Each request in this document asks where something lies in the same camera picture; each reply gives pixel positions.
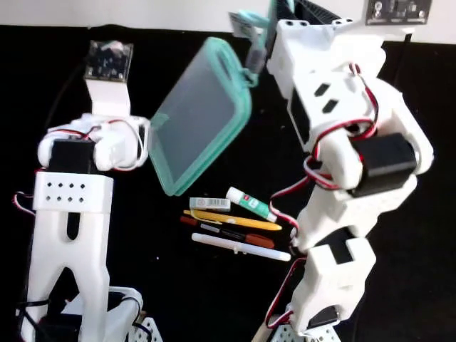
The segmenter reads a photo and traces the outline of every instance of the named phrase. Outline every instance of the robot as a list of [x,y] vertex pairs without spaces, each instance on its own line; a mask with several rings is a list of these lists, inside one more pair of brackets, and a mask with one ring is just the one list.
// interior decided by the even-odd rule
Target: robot
[[[416,19],[425,24],[429,7],[404,10],[404,1],[398,1],[391,14],[385,12],[390,7],[382,11],[377,4],[385,1],[367,2],[366,24],[320,8],[315,18],[299,19],[294,1],[276,1],[267,20],[243,13],[269,32],[259,40],[262,47],[252,40],[249,60],[256,63],[247,64],[258,73],[258,60],[269,57],[267,70],[288,100],[309,154],[306,178],[290,189],[310,181],[317,185],[297,219],[282,215],[295,227],[291,244],[306,256],[304,277],[286,312],[274,318],[285,279],[253,341],[266,341],[273,329],[273,341],[282,341],[279,335],[287,328],[296,341],[325,332],[337,341],[333,326],[351,317],[375,264],[367,234],[381,213],[403,203],[416,188],[417,175],[432,164],[432,146],[402,94],[377,78],[385,62],[385,32],[410,33]],[[238,23],[253,26],[247,19]],[[384,23],[394,26],[380,29]],[[151,318],[140,317],[141,295],[109,287],[105,266],[113,179],[100,172],[140,167],[153,134],[149,120],[130,116],[126,81],[132,53],[131,45],[117,41],[92,42],[85,70],[92,113],[51,128],[38,147],[45,170],[37,172],[34,190],[33,249],[20,316],[25,342],[45,341],[46,329],[56,326],[68,341],[80,342],[146,341],[157,331]],[[72,240],[66,229],[75,221],[79,232]],[[303,260],[293,263],[289,275]],[[65,266],[73,270],[80,293],[56,323],[46,316],[48,296]]]
[[[109,286],[106,269],[113,179],[101,172],[134,170],[148,157],[150,122],[130,116],[132,54],[132,45],[91,42],[85,81],[92,113],[49,129],[38,146],[27,302],[19,313],[24,341],[147,341],[152,331],[161,341],[153,319],[140,315],[140,293]],[[71,224],[75,239],[67,235]],[[50,317],[48,297],[64,267],[80,293]]]
[[[432,146],[402,94],[377,78],[385,62],[384,37],[409,34],[410,23],[422,12],[410,6],[416,13],[394,16],[380,12],[381,1],[367,1],[364,25],[309,1],[298,2],[313,9],[307,14],[320,12],[310,19],[327,24],[299,20],[292,2],[277,1],[267,69],[288,101],[296,134],[309,154],[304,160],[306,178],[282,191],[310,180],[317,186],[297,221],[282,215],[297,230],[292,245],[306,255],[304,277],[286,312],[273,320],[271,311],[289,273],[253,341],[265,341],[271,328],[279,328],[273,341],[284,341],[279,338],[289,337],[283,334],[284,323],[297,341],[299,336],[309,341],[338,339],[331,327],[351,317],[375,264],[367,234],[380,214],[405,201],[416,188],[417,175],[429,170],[433,160]],[[397,17],[405,19],[394,22]],[[389,20],[402,25],[377,26]],[[311,167],[316,162],[321,163],[319,172]]]

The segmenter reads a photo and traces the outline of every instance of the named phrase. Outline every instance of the white wall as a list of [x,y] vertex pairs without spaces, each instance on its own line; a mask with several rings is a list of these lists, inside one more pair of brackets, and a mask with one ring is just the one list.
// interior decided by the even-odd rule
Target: white wall
[[[364,0],[314,0],[339,16],[359,19]],[[99,26],[191,31],[231,31],[228,11],[265,14],[269,0],[0,0],[0,24]],[[433,0],[429,24],[414,41],[456,43],[456,0]]]

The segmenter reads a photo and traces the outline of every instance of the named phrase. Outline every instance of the clear plastic case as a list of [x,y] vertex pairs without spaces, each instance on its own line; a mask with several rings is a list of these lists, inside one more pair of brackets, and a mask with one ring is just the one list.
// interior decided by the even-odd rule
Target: clear plastic case
[[231,46],[209,38],[152,117],[149,153],[169,196],[181,195],[246,125],[252,101]]

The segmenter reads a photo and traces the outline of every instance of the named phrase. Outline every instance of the screw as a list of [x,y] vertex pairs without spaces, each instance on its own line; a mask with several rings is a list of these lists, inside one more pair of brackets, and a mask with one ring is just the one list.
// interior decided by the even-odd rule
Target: screw
[[383,7],[383,4],[382,4],[382,1],[377,1],[374,5],[374,9],[376,11],[381,11],[382,10],[382,7]]

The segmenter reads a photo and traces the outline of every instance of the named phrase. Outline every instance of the yellow pen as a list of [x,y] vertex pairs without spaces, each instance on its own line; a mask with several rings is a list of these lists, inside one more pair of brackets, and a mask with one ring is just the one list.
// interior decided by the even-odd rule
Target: yellow pen
[[[184,214],[192,215],[191,211],[184,210]],[[243,217],[228,216],[223,214],[215,214],[214,212],[203,212],[201,210],[193,210],[193,215],[198,219],[210,219],[212,221],[220,221],[224,223],[238,224],[239,226],[251,227],[264,230],[281,230],[282,227],[278,224],[255,219],[245,219]]]

